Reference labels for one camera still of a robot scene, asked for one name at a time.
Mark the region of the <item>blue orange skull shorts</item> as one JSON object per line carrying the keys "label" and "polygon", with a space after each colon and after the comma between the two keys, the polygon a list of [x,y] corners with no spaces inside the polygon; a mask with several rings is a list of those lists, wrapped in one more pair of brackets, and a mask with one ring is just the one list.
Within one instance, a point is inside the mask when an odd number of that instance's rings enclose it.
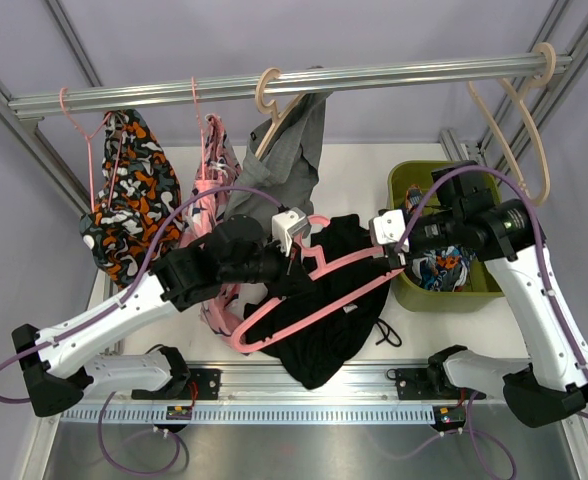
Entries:
{"label": "blue orange skull shorts", "polygon": [[409,263],[404,274],[427,291],[460,292],[475,259],[476,255],[463,246],[427,250]]}

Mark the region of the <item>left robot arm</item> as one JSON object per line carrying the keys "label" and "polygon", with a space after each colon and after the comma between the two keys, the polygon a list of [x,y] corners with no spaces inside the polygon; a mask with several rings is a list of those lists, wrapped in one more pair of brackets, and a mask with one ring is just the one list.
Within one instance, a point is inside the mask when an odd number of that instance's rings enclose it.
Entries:
{"label": "left robot arm", "polygon": [[109,357],[103,349],[157,320],[216,298],[226,285],[265,284],[300,292],[311,279],[293,266],[296,235],[308,232],[299,209],[278,213],[272,233],[259,222],[234,215],[188,246],[155,261],[141,281],[99,306],[54,327],[25,324],[12,339],[29,402],[39,417],[62,413],[84,397],[131,391],[139,398],[175,399],[190,371],[175,347],[142,355]]}

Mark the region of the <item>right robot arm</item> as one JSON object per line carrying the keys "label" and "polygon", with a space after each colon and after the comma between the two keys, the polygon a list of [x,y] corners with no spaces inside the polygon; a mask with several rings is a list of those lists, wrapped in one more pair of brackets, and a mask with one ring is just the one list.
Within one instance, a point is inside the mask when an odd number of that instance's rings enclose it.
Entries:
{"label": "right robot arm", "polygon": [[369,223],[374,244],[399,270],[428,250],[471,250],[500,287],[528,352],[501,360],[454,345],[428,359],[428,388],[458,389],[506,402],[538,428],[583,413],[588,405],[588,345],[553,274],[551,255],[529,197],[518,187],[498,203],[484,179],[504,174],[473,161],[433,171],[433,184],[413,209],[382,210]]}

